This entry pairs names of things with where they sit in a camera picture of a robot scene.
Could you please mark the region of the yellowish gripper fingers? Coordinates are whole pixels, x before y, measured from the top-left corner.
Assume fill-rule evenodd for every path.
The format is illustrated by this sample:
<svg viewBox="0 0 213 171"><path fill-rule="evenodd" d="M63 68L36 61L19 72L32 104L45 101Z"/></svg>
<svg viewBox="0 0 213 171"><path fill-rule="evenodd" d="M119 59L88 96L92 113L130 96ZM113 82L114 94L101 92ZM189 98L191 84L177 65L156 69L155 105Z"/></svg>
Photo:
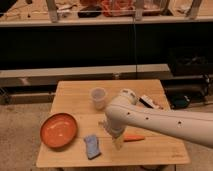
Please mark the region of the yellowish gripper fingers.
<svg viewBox="0 0 213 171"><path fill-rule="evenodd" d="M124 136L123 135L120 135L119 137L113 139L113 143L114 143L115 148L117 150L120 150L123 147L123 142L124 142Z"/></svg>

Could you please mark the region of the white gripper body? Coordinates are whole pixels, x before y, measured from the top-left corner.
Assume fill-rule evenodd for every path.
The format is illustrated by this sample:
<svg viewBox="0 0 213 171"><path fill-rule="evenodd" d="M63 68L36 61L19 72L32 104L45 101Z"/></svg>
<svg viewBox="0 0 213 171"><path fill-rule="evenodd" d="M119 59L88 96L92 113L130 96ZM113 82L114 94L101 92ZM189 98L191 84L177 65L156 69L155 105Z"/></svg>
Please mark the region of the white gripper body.
<svg viewBox="0 0 213 171"><path fill-rule="evenodd" d="M125 131L123 125L116 125L111 121L104 121L103 127L113 138L118 138Z"/></svg>

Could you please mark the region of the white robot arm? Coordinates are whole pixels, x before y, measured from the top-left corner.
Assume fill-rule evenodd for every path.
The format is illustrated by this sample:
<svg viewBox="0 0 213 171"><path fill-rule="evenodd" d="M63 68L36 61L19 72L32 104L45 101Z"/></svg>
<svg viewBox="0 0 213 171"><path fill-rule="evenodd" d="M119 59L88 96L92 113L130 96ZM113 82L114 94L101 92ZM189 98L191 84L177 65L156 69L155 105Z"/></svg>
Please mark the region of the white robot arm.
<svg viewBox="0 0 213 171"><path fill-rule="evenodd" d="M106 131L115 139L127 126L143 128L213 149L213 114L137 106L131 89L122 89L105 108Z"/></svg>

